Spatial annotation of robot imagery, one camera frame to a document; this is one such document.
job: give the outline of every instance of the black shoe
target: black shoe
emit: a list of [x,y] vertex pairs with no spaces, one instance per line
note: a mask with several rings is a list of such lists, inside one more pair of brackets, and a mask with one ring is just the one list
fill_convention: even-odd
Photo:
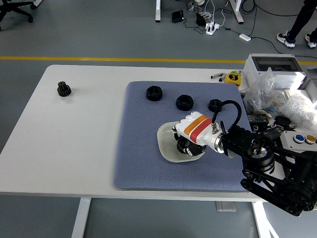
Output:
[[279,33],[276,37],[278,41],[282,42],[284,45],[286,45],[289,48],[294,48],[295,47],[295,41],[296,40],[290,40],[288,38],[288,32],[286,31],[285,34]]

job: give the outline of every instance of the yellow floor line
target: yellow floor line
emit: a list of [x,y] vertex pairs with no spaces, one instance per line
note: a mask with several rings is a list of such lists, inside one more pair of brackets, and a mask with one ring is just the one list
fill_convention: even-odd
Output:
[[[55,60],[55,61],[121,61],[121,62],[183,62],[183,63],[245,63],[236,59],[156,59],[156,58],[96,58],[96,57],[23,57],[0,56],[0,60]],[[314,61],[300,61],[300,64],[317,64]]]

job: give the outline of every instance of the white charger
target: white charger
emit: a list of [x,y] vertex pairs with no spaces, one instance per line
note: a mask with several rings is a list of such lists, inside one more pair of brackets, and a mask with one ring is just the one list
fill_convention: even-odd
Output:
[[239,37],[242,38],[242,39],[245,40],[245,41],[251,40],[251,37],[250,37],[250,36],[247,36],[247,35],[245,35],[245,34],[241,34],[241,35],[239,35]]

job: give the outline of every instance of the white plastic box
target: white plastic box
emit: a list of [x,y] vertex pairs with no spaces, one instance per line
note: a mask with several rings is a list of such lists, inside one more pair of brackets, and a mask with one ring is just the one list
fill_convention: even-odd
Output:
[[260,80],[268,67],[276,75],[274,89],[298,89],[306,77],[293,55],[249,54],[243,68],[248,86]]

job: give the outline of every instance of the office chair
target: office chair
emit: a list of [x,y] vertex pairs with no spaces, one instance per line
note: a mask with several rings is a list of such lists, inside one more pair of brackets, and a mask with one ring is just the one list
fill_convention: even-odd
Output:
[[21,9],[19,9],[20,6],[25,6],[25,5],[31,5],[30,7],[32,9],[35,9],[35,5],[33,4],[33,2],[31,1],[26,1],[26,2],[11,2],[8,3],[7,1],[11,1],[11,0],[2,0],[3,4],[0,6],[0,22],[2,21],[2,19],[4,18],[4,16],[6,15],[7,12],[9,11],[15,11],[17,13],[26,15],[29,17],[29,22],[33,22],[33,17],[31,14],[22,11]]

